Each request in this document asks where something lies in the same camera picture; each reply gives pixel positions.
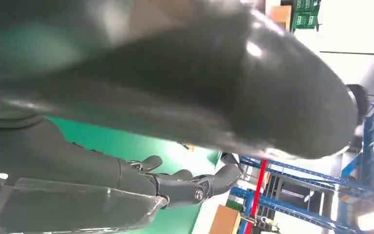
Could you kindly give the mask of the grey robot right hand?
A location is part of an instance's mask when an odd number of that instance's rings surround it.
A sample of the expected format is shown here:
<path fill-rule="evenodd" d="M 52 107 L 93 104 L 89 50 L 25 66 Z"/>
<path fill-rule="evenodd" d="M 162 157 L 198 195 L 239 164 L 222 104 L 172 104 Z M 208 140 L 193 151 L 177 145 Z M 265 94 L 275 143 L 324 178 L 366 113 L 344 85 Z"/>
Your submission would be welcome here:
<path fill-rule="evenodd" d="M 314 52 L 238 0 L 0 0 L 0 173 L 155 196 L 157 177 L 47 116 L 238 154 L 318 159 L 358 107 Z"/>

